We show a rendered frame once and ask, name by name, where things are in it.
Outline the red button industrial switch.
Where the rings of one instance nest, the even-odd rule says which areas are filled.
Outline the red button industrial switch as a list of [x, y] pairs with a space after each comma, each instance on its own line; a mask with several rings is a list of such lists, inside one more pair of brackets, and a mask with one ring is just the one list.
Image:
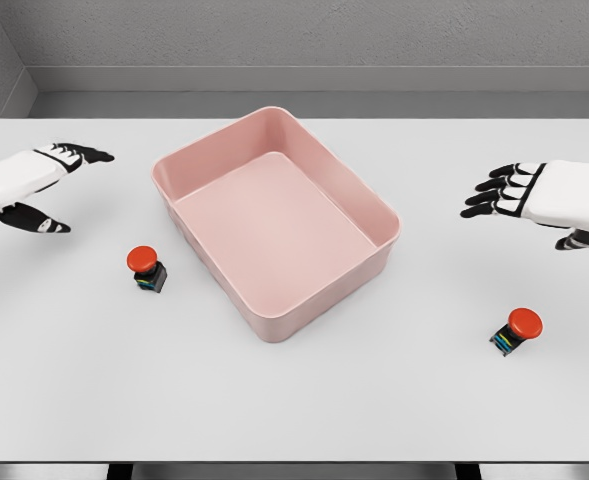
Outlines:
[[134, 247], [126, 257], [126, 264], [142, 290], [162, 291], [167, 280], [167, 269], [154, 248], [147, 245]]
[[517, 308], [510, 312], [507, 322], [490, 338], [490, 342], [506, 357], [527, 340], [535, 339], [543, 331], [543, 321], [533, 310]]

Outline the pink plastic basket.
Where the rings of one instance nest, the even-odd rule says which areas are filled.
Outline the pink plastic basket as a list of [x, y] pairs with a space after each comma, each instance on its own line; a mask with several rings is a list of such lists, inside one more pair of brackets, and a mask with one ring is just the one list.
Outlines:
[[151, 178], [266, 342], [288, 339], [378, 275], [401, 232], [394, 210], [280, 107], [159, 159]]

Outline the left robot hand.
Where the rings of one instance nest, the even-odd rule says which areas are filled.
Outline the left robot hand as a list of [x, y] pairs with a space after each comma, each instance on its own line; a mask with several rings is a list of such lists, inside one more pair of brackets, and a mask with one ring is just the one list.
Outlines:
[[22, 231], [69, 233], [71, 227], [24, 203], [84, 165], [109, 163], [114, 156], [89, 146], [52, 143], [0, 161], [0, 222]]

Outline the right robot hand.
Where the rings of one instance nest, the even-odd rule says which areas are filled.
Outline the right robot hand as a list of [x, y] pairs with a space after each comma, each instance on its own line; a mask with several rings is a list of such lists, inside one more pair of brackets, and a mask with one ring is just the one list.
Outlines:
[[567, 229], [557, 250], [589, 249], [589, 163], [520, 162], [492, 170], [460, 212], [465, 219], [488, 215]]

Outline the white table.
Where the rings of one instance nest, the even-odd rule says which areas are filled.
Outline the white table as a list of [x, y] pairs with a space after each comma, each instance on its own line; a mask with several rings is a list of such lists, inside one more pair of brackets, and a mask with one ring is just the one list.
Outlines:
[[[0, 119], [0, 160], [112, 153], [0, 224], [0, 463], [589, 462], [589, 250], [463, 200], [515, 161], [589, 161], [589, 119], [310, 120], [399, 215], [385, 270], [281, 343], [257, 337], [166, 213], [154, 163], [218, 120]], [[160, 293], [126, 264], [154, 248]], [[504, 357], [517, 308], [543, 331]]]

